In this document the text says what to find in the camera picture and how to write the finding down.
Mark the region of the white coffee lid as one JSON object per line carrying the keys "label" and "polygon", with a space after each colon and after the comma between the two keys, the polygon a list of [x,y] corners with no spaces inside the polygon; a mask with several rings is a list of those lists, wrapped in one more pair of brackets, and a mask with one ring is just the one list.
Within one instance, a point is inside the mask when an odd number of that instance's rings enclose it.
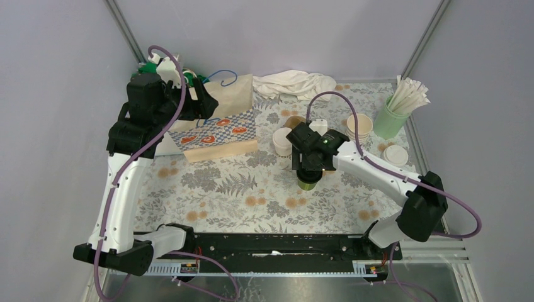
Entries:
{"label": "white coffee lid", "polygon": [[272,141],[275,148],[275,152],[282,153],[284,150],[292,151],[292,143],[287,139],[287,135],[292,131],[289,128],[277,129],[273,136]]}

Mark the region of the green paper coffee cup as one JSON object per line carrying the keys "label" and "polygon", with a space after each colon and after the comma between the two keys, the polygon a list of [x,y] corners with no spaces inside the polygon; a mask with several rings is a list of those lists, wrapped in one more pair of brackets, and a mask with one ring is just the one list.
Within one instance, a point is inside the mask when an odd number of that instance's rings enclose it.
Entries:
{"label": "green paper coffee cup", "polygon": [[298,187],[304,191],[313,190],[319,181],[320,181],[320,178],[318,179],[304,179],[304,178],[299,178],[299,177],[297,178]]}

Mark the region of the blue checkered paper bag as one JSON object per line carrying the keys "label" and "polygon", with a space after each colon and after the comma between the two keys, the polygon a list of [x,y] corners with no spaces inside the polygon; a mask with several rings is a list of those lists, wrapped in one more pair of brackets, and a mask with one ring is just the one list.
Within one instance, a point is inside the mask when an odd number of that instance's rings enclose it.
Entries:
{"label": "blue checkered paper bag", "polygon": [[176,121],[157,146],[157,156],[183,154],[193,163],[258,150],[253,76],[240,75],[225,87],[215,81],[204,87],[219,102],[214,114],[205,120]]}

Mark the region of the stack of black paper cups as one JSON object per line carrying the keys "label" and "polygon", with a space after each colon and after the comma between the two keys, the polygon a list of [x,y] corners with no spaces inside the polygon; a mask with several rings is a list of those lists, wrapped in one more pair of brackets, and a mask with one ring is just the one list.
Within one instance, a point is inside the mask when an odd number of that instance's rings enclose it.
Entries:
{"label": "stack of black paper cups", "polygon": [[373,121],[364,114],[351,115],[346,120],[345,134],[351,139],[358,139],[360,144],[364,144],[373,130]]}

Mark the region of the black coffee lid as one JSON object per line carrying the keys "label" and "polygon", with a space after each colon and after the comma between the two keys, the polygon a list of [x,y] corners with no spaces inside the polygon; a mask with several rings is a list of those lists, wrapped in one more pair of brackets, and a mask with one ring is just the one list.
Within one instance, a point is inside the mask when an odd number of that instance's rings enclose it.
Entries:
{"label": "black coffee lid", "polygon": [[299,169],[296,172],[297,178],[304,178],[304,179],[318,179],[322,178],[323,172],[322,171],[308,171],[305,169]]}

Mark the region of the white paper coffee cup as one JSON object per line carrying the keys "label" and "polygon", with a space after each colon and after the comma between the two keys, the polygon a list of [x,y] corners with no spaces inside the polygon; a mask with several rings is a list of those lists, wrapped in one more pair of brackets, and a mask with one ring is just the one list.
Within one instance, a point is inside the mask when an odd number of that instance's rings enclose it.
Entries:
{"label": "white paper coffee cup", "polygon": [[291,159],[292,158],[292,151],[291,150],[284,150],[282,153],[275,152],[275,154],[281,159]]}

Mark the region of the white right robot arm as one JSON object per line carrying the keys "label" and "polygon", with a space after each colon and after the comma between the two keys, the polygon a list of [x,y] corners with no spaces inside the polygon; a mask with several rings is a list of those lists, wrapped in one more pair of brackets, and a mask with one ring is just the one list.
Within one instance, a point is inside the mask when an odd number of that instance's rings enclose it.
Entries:
{"label": "white right robot arm", "polygon": [[376,221],[361,242],[369,259],[379,258],[394,242],[426,242],[448,208],[441,179],[404,171],[356,146],[346,135],[329,130],[320,135],[301,122],[286,136],[293,147],[293,168],[300,182],[315,184],[325,171],[351,174],[386,194],[401,207],[392,216]]}

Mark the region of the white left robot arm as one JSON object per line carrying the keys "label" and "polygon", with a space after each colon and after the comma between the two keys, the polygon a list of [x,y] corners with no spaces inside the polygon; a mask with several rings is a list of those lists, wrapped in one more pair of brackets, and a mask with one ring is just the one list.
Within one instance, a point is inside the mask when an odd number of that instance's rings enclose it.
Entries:
{"label": "white left robot arm", "polygon": [[131,157],[153,138],[162,142],[174,115],[185,121],[209,118],[219,105],[194,78],[186,89],[155,73],[133,76],[128,100],[108,132],[108,175],[98,220],[86,243],[76,245],[73,258],[134,276],[144,275],[151,262],[170,252],[186,259],[196,251],[190,226],[168,223],[150,233],[134,234],[137,200],[156,146]]}

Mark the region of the stack of brown cup carriers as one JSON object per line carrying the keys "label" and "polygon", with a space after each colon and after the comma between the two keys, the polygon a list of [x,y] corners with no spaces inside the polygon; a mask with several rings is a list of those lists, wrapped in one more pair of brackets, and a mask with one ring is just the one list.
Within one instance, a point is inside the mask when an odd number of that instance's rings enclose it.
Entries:
{"label": "stack of brown cup carriers", "polygon": [[305,123],[306,119],[302,116],[291,116],[284,123],[284,128],[294,129],[300,123]]}

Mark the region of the green cloth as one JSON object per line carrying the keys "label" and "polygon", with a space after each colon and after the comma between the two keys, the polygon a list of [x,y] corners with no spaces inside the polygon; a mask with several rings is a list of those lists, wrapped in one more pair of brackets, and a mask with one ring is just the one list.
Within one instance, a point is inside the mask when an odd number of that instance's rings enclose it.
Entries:
{"label": "green cloth", "polygon": [[[156,67],[157,65],[152,62],[139,63],[138,69],[130,76],[130,78],[133,79],[134,77],[145,73],[156,73]],[[192,84],[192,80],[195,77],[199,78],[202,82],[210,82],[210,80],[204,77],[203,75],[196,74],[195,72],[187,68],[183,69],[183,74],[186,77],[187,84]]]}

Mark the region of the floral tablecloth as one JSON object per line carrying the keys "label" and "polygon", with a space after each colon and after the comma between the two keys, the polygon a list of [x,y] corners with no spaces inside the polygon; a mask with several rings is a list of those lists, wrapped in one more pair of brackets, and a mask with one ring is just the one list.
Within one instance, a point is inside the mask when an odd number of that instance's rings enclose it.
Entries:
{"label": "floral tablecloth", "polygon": [[254,106],[257,151],[195,163],[184,155],[155,159],[137,202],[135,231],[180,223],[197,232],[357,234],[400,210],[385,193],[344,172],[325,172],[315,188],[301,189],[272,136],[289,117],[305,116],[307,102],[256,96]]}

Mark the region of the white cloth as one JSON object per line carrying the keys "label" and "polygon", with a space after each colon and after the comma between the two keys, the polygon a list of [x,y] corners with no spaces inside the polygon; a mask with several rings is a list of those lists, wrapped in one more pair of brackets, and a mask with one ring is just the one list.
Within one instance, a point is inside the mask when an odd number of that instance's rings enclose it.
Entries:
{"label": "white cloth", "polygon": [[337,82],[330,76],[301,70],[286,70],[263,77],[253,76],[254,91],[265,99],[282,95],[295,96],[299,101],[311,101],[318,94],[333,91]]}

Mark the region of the green straw holder cup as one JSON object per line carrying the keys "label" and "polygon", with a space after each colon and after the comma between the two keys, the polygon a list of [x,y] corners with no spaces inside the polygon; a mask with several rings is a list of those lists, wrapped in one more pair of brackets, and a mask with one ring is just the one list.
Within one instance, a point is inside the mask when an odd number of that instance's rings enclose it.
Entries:
{"label": "green straw holder cup", "polygon": [[391,99],[392,96],[389,96],[385,100],[382,109],[378,112],[373,122],[374,133],[385,140],[396,137],[404,126],[404,123],[411,116],[411,114],[399,115],[390,110],[389,103]]}

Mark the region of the stack of white lids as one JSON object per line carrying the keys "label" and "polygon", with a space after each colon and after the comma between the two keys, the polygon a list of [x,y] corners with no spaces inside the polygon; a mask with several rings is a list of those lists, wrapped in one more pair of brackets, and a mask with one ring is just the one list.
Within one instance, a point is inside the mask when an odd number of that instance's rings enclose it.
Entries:
{"label": "stack of white lids", "polygon": [[390,145],[384,149],[381,158],[396,167],[405,167],[409,160],[407,150],[399,145]]}

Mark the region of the bundle of white wrapped straws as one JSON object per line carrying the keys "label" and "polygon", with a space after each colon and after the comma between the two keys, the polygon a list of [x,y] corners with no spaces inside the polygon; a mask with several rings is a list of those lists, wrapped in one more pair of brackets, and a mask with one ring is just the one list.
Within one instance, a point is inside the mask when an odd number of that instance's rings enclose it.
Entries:
{"label": "bundle of white wrapped straws", "polygon": [[385,105],[393,114],[409,115],[415,109],[430,104],[428,88],[420,81],[397,76],[397,88]]}

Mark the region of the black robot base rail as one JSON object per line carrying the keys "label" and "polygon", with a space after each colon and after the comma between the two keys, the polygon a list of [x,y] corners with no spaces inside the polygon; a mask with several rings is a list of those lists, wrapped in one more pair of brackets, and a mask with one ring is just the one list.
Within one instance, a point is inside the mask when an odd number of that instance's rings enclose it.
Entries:
{"label": "black robot base rail", "polygon": [[401,260],[400,247],[381,249],[362,235],[289,233],[195,233],[185,252],[199,254],[201,273],[329,274],[353,271],[354,261],[381,265]]}

